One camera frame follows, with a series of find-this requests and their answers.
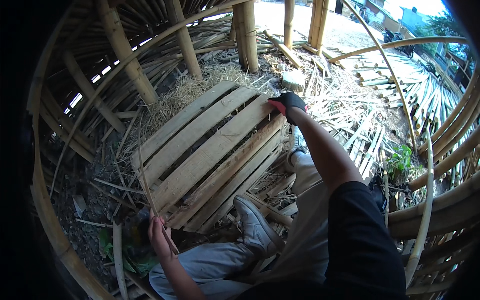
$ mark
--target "black glove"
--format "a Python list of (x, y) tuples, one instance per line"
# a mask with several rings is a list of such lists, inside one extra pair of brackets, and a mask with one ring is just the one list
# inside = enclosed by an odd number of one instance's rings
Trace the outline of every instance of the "black glove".
[(297, 126), (295, 122), (288, 116), (287, 108), (297, 107), (301, 108), (304, 112), (307, 112), (307, 105), (305, 102), (293, 92), (282, 93), (280, 97), (269, 98), (268, 102), (275, 106), (282, 115), (287, 117), (288, 123), (295, 126)]

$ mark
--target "gray pants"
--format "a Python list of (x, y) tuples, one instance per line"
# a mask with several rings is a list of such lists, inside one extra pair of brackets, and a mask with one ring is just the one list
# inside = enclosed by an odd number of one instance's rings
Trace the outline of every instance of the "gray pants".
[[(259, 282), (309, 279), (325, 280), (328, 266), (328, 191), (309, 154), (296, 152), (292, 156), (297, 179), (292, 191), (299, 195), (299, 212), (288, 231), (285, 248), (273, 269)], [(225, 280), (228, 275), (243, 270), (255, 257), (240, 242), (203, 244), (179, 255), (180, 263), (199, 285), (208, 299), (234, 298), (252, 287), (250, 284)], [(165, 300), (177, 297), (161, 265), (150, 271), (150, 284)]]

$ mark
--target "wooden slat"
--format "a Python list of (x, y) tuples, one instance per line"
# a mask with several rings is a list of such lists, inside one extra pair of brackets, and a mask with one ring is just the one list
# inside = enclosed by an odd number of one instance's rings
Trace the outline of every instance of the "wooden slat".
[(223, 202), (221, 207), (200, 227), (198, 232), (207, 232), (219, 219), (221, 219), (233, 206), (233, 199), (236, 195), (241, 195), (247, 191), (261, 176), (267, 171), (268, 167), (278, 158), (281, 152), (281, 146), (277, 149), (253, 172), (245, 182)]
[(238, 108), (245, 101), (256, 95), (256, 91), (239, 87), (220, 101), (213, 104), (201, 117), (195, 118), (190, 124), (175, 135), (160, 149), (145, 167), (148, 185), (153, 183), (165, 172), (190, 146), (200, 139), (207, 131)]
[[(148, 141), (142, 145), (142, 158), (145, 162), (155, 151), (160, 148), (166, 141), (175, 135), (188, 122), (202, 113), (205, 107), (208, 107), (223, 93), (235, 86), (234, 82), (222, 81), (203, 95), (198, 97), (195, 101), (190, 103), (186, 108), (179, 112), (175, 117), (171, 118), (165, 125), (162, 126)], [(132, 169), (137, 170), (140, 167), (138, 161), (138, 153), (132, 155), (131, 158)]]
[(267, 98), (267, 96), (256, 98), (168, 176), (154, 194), (155, 206), (160, 212), (188, 192), (245, 135), (268, 116), (273, 106), (268, 104)]
[(198, 214), (185, 226), (185, 231), (196, 231), (228, 199), (232, 193), (252, 174), (272, 153), (280, 141), (272, 137), (255, 155), (226, 183), (220, 192), (199, 210)]
[(285, 123), (278, 115), (262, 127), (224, 161), (167, 220), (167, 226), (180, 229)]

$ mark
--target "shoe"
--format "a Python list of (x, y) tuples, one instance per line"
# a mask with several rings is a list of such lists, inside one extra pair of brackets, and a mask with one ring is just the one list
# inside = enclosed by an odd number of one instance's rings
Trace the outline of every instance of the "shoe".
[(268, 258), (282, 252), (285, 243), (268, 225), (258, 208), (247, 199), (235, 196), (233, 205), (240, 214), (242, 243), (252, 252), (260, 252), (262, 258)]
[(297, 126), (292, 125), (292, 133), (290, 134), (290, 150), (287, 154), (287, 166), (293, 168), (293, 164), (290, 161), (292, 154), (296, 151), (302, 151), (303, 153), (308, 153), (307, 143), (301, 134), (300, 129)]

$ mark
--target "stack of bamboo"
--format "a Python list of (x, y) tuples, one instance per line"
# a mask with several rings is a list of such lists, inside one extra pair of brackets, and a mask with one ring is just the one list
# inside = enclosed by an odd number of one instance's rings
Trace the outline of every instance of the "stack of bamboo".
[[(432, 135), (433, 160), (441, 162), (456, 151), (474, 132), (477, 126), (474, 120), (478, 117), (480, 110), (479, 92), (473, 89), (474, 84), (469, 85), (463, 96), (465, 99), (470, 99), (467, 107), (467, 100), (461, 100), (456, 93), (440, 85), (439, 79), (433, 77), (420, 65), (396, 54), (388, 54), (388, 56), (390, 63), (398, 70), (396, 73), (407, 101), (407, 110), (413, 120), (414, 133), (426, 142), (426, 130), (429, 126), (431, 132), (434, 132)], [(370, 54), (345, 60), (355, 62), (354, 67), (357, 68), (355, 75), (360, 79), (360, 86), (372, 86), (378, 90), (379, 97), (386, 99), (389, 108), (403, 106), (393, 78), (381, 58)], [(456, 125), (447, 131), (448, 134), (440, 137), (462, 108), (464, 108), (463, 113), (459, 115), (460, 119), (455, 120)], [(424, 144), (420, 147), (419, 154), (425, 154), (425, 150)], [(450, 187), (459, 185), (464, 180), (465, 167), (465, 160), (459, 160), (453, 168), (440, 176), (440, 181), (450, 176)]]

